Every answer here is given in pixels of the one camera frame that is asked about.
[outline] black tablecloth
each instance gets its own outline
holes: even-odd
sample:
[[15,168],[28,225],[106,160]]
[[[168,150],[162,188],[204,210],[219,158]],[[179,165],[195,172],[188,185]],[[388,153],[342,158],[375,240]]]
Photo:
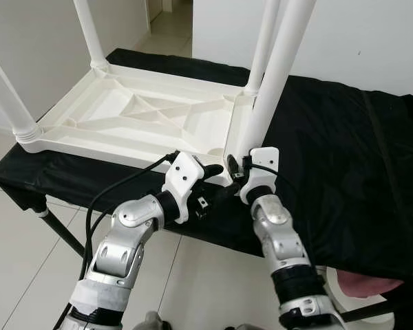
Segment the black tablecloth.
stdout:
[[[239,67],[123,49],[108,60],[230,85],[248,78]],[[413,96],[290,76],[264,145],[280,150],[277,194],[317,264],[413,281]],[[44,194],[86,206],[137,170],[53,151],[29,154],[16,145],[0,161],[0,187],[22,209]],[[149,173],[96,209],[157,192],[162,183],[162,174]],[[208,185],[206,192],[216,189]],[[237,198],[204,221],[167,229],[261,255],[248,209]]]

